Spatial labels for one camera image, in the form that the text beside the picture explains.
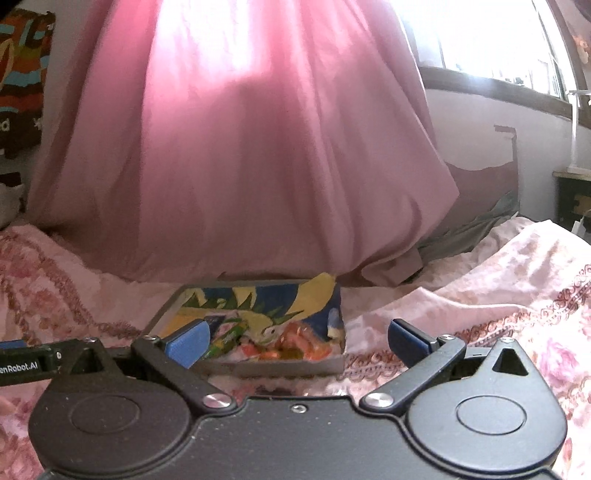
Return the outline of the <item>green snack stick packet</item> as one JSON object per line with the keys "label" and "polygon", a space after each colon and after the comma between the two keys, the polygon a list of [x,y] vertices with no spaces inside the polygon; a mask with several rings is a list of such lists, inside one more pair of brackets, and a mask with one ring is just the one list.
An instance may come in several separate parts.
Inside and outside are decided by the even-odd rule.
{"label": "green snack stick packet", "polygon": [[217,334],[207,351],[204,354],[204,359],[215,359],[231,351],[243,333],[247,330],[246,322],[230,322],[222,325],[222,333]]}

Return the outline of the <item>orange snack bag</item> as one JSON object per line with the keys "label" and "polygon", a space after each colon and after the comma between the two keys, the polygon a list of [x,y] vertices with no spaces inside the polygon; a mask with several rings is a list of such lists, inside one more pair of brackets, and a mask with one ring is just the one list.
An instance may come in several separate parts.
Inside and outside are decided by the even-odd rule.
{"label": "orange snack bag", "polygon": [[259,360],[320,361],[332,355],[332,344],[318,337],[308,324],[297,321],[267,327],[259,350]]}

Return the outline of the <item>grey cardboard tray with dinosaur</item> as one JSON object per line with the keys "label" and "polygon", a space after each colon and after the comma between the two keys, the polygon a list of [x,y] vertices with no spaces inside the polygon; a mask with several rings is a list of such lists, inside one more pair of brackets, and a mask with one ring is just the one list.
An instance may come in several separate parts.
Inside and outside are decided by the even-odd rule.
{"label": "grey cardboard tray with dinosaur", "polygon": [[[238,344],[215,359],[204,356],[192,367],[202,375],[238,378],[312,377],[345,369],[346,328],[342,319],[341,287],[332,275],[308,280],[233,282],[214,286],[184,285],[159,309],[145,334],[166,337],[192,320],[204,320],[211,342],[222,325],[246,322]],[[259,342],[267,327],[301,321],[332,344],[332,355],[320,361],[259,360]]]}

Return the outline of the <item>grey green pillow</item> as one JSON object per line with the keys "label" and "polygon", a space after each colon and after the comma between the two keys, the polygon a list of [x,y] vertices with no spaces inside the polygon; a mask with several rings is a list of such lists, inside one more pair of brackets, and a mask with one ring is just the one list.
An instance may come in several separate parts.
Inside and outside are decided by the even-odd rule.
{"label": "grey green pillow", "polygon": [[503,195],[487,212],[464,225],[450,228],[442,234],[420,243],[418,250],[424,264],[472,251],[490,232],[519,214],[516,191]]}

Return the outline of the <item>dark bedside cabinet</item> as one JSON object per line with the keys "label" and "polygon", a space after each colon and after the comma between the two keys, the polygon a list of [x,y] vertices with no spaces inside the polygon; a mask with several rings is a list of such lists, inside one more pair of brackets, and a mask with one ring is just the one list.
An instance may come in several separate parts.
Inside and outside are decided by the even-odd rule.
{"label": "dark bedside cabinet", "polygon": [[573,225],[579,222],[585,233],[590,234],[590,175],[562,170],[554,171],[553,177],[557,186],[557,223],[573,230]]}

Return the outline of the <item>floral pink bed sheet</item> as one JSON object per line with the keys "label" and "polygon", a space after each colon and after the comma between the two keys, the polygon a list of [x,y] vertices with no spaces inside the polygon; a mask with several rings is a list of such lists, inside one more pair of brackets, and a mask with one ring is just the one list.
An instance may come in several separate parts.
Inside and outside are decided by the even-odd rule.
{"label": "floral pink bed sheet", "polygon": [[[30,344],[94,336],[122,346],[173,295],[172,284],[126,282],[87,268],[29,225],[1,234],[1,336]],[[396,288],[342,290],[346,367],[336,377],[213,384],[252,394],[360,398],[403,371],[386,329],[402,318],[437,336],[474,346],[516,338],[557,396],[568,419],[555,472],[590,475],[590,247],[550,221],[509,220],[470,252],[437,260]]]}

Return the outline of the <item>pink curtain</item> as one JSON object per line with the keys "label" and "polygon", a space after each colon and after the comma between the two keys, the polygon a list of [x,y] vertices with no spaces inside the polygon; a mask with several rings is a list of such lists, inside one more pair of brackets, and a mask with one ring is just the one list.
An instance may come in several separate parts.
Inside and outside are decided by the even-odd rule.
{"label": "pink curtain", "polygon": [[63,1],[31,223],[163,282],[394,285],[459,196],[387,1]]}

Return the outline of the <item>colourful wall hanging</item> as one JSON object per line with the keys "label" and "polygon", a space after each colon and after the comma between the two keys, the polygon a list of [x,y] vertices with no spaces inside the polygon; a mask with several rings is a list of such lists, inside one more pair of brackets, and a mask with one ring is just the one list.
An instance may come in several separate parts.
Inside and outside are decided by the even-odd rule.
{"label": "colourful wall hanging", "polygon": [[44,87],[56,16],[12,10],[1,21],[1,154],[40,144]]}

